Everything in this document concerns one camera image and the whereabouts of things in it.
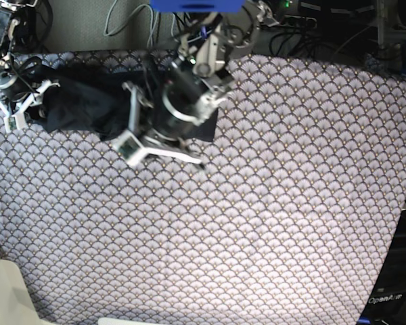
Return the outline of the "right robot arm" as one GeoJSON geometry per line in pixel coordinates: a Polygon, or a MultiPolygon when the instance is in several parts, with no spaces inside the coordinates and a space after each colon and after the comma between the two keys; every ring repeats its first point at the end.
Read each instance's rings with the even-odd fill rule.
{"type": "Polygon", "coordinates": [[[43,50],[52,24],[49,1],[0,1],[0,109],[9,125],[41,104],[46,88],[35,54],[43,50]]]}

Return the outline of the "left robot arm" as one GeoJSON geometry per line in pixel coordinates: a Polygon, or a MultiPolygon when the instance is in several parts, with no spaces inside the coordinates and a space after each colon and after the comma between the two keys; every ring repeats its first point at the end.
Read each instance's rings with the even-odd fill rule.
{"type": "Polygon", "coordinates": [[[177,54],[160,78],[149,53],[145,74],[156,84],[154,111],[142,136],[146,142],[182,147],[182,141],[200,136],[200,129],[216,117],[233,85],[226,65],[251,53],[261,25],[277,24],[269,1],[245,1],[233,9],[195,4],[185,8],[191,24],[172,38],[177,54]]]}

